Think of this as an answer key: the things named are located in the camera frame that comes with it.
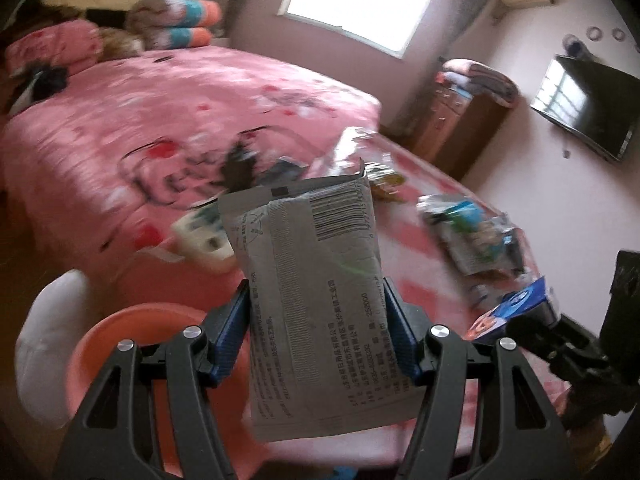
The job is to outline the blue small tissue pack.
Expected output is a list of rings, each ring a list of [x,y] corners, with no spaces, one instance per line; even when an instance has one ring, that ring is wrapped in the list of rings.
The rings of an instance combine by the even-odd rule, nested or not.
[[[504,296],[500,304],[475,320],[463,339],[493,344],[506,336],[510,322],[520,318],[541,322],[545,326],[555,326],[559,322],[560,311],[554,292],[544,276],[518,292]]]

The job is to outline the grey barcode foil bag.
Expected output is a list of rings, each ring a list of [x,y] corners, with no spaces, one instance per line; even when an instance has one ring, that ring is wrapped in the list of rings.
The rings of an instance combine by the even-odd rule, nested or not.
[[[221,197],[250,285],[250,419],[266,442],[395,425],[422,391],[388,330],[380,248],[363,172]]]

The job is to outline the blue snack bag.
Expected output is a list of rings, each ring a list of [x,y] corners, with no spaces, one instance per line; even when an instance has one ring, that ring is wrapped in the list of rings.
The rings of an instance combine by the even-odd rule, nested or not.
[[[465,276],[525,272],[516,227],[505,214],[491,214],[462,195],[421,196],[416,210]]]

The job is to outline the yellow brown snack wrapper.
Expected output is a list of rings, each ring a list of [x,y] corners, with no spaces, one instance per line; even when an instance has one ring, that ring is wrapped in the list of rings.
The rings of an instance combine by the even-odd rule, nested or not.
[[[406,178],[391,166],[382,162],[367,162],[364,165],[372,196],[382,202],[402,203],[404,199],[399,189],[406,183]]]

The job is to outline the white bag beside bin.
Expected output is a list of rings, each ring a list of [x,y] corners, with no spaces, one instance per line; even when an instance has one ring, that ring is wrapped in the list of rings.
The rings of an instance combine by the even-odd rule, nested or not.
[[[85,274],[70,270],[43,287],[15,344],[17,396],[41,425],[58,429],[70,419],[66,370],[81,338],[98,320]]]

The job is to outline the red checkered plastic tablecloth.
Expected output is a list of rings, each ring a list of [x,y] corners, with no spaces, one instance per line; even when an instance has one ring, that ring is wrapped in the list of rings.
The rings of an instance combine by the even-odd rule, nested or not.
[[[510,278],[494,278],[487,283],[488,299],[475,307],[471,289],[476,281],[457,271],[419,216],[416,203],[423,195],[469,195],[460,182],[373,130],[350,127],[314,136],[310,143],[304,151],[310,158],[309,177],[351,174],[360,160],[382,162],[405,177],[397,202],[375,205],[383,271],[403,300],[463,335],[499,296],[520,288],[520,283]],[[268,448],[276,460],[294,464],[386,467],[400,463],[414,426],[416,422],[408,419],[351,434],[272,442]]]

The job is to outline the white power strip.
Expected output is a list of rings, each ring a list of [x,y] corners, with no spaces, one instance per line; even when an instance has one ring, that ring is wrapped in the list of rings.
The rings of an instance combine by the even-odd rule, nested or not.
[[[176,245],[186,258],[213,274],[225,274],[236,267],[218,204],[198,207],[171,225]]]

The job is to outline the pink bed cover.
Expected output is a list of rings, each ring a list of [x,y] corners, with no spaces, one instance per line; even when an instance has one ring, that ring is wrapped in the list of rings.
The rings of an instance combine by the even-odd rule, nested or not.
[[[208,310],[241,273],[215,275],[150,254],[172,225],[222,191],[221,167],[244,141],[266,170],[310,164],[349,127],[373,129],[374,96],[306,68],[221,47],[149,52],[96,64],[11,118],[2,183],[39,244],[124,304]]]

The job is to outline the brown wooden cabinet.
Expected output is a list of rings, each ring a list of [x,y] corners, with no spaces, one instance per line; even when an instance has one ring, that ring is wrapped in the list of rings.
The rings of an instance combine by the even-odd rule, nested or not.
[[[460,181],[497,133],[510,110],[489,96],[438,84],[430,110],[414,132],[411,151]]]

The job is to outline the folded blanket on cabinet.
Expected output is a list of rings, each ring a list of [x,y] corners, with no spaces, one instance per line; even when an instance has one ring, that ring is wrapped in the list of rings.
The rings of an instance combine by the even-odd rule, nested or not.
[[[452,58],[442,64],[435,80],[456,86],[472,96],[488,96],[500,106],[514,108],[520,99],[518,86],[505,74],[467,58]]]

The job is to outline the lower rolled bolster pillow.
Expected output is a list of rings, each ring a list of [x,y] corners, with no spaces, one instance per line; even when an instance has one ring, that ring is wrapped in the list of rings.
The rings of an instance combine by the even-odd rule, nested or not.
[[[174,50],[205,47],[214,38],[204,27],[153,27],[141,33],[146,50]]]

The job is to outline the rolled bolster pillow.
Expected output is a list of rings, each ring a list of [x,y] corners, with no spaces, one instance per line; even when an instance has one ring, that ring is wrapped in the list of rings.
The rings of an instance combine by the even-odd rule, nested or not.
[[[139,0],[127,12],[125,28],[135,34],[168,28],[207,28],[221,19],[221,7],[215,1]]]
[[[205,47],[214,38],[204,27],[153,27],[141,33],[146,50],[174,50]]]

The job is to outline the pink pillow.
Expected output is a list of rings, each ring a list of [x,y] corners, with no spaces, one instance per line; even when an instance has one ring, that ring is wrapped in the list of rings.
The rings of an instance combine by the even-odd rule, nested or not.
[[[102,55],[102,39],[95,24],[68,21],[31,32],[6,48],[6,69],[17,76],[34,63],[65,67],[70,75],[96,65]]]

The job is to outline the upper rolled bolster pillow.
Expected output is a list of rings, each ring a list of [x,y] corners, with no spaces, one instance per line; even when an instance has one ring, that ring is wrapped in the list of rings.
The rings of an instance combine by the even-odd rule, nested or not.
[[[221,7],[215,1],[139,0],[127,12],[125,28],[135,34],[168,28],[207,28],[221,19]]]

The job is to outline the wall mounted television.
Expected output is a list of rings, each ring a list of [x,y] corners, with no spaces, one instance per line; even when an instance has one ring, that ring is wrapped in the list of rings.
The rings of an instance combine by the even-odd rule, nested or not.
[[[557,55],[530,108],[619,162],[639,129],[639,79],[598,62]]]

